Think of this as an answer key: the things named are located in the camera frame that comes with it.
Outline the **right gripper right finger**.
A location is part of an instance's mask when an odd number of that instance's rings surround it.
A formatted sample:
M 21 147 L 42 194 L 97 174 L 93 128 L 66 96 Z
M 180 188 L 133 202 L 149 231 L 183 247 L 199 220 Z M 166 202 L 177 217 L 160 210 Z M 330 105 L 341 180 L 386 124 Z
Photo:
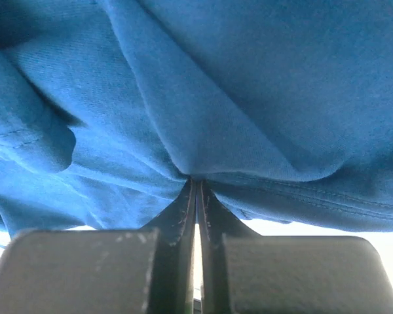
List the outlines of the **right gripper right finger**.
M 203 313 L 393 313 L 393 288 L 367 240 L 263 236 L 204 181 L 196 186 Z

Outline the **navy blue t-shirt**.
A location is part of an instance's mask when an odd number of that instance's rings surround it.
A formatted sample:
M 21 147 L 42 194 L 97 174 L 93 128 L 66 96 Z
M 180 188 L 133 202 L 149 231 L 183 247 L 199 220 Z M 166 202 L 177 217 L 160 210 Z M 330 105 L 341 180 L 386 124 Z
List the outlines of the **navy blue t-shirt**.
M 393 1 L 0 1 L 0 231 L 393 232 Z

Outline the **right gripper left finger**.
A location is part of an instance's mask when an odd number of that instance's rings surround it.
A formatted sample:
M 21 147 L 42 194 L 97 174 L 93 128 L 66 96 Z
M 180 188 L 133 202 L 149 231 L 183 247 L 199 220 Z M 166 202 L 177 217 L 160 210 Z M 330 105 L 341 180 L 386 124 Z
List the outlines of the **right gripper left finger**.
M 20 234 L 0 258 L 0 313 L 192 313 L 196 191 L 137 230 Z

